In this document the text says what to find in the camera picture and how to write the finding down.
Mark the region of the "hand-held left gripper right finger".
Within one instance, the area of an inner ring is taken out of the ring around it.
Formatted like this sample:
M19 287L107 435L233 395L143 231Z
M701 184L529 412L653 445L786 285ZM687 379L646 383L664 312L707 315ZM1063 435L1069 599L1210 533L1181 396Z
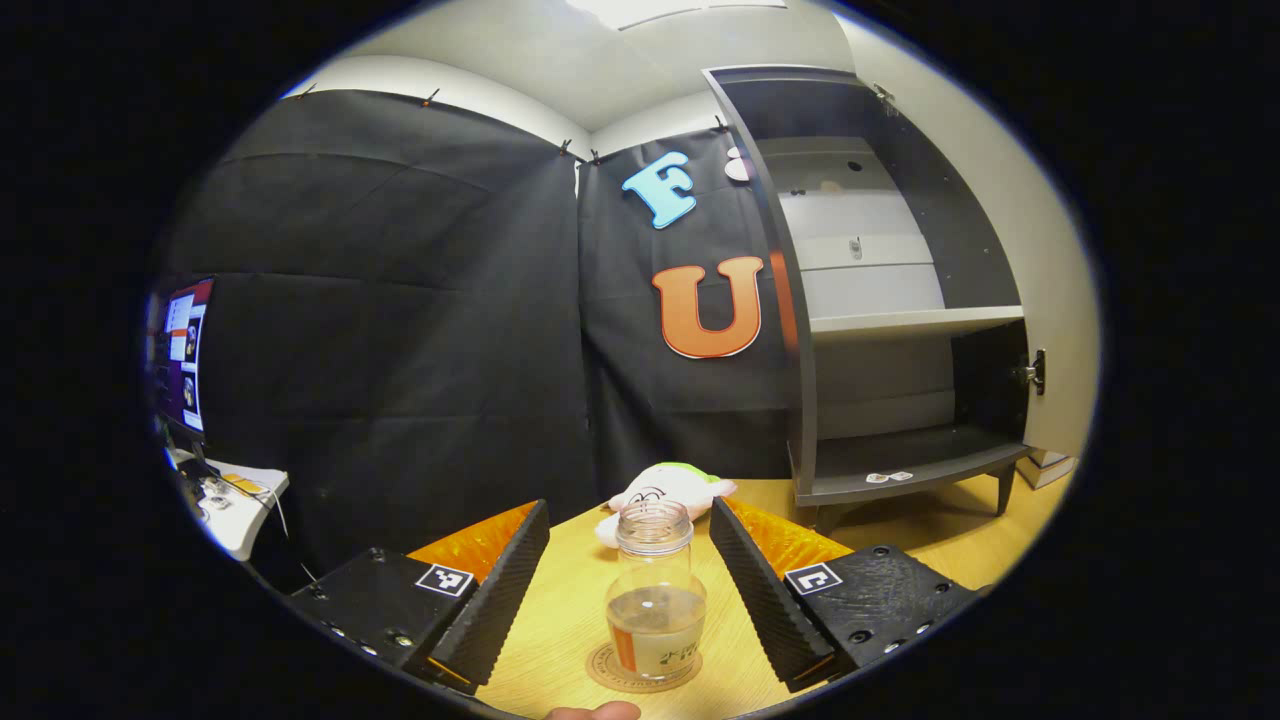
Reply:
M980 597L892 544L851 550L733 498L716 498L709 516L710 538L790 691L881 664Z

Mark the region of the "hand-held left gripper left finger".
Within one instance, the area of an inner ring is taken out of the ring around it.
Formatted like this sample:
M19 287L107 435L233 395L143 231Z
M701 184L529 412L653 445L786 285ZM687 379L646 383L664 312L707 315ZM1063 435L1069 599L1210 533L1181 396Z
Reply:
M291 607L384 666L475 694L549 538L547 501L536 500L408 555L366 550L291 594Z

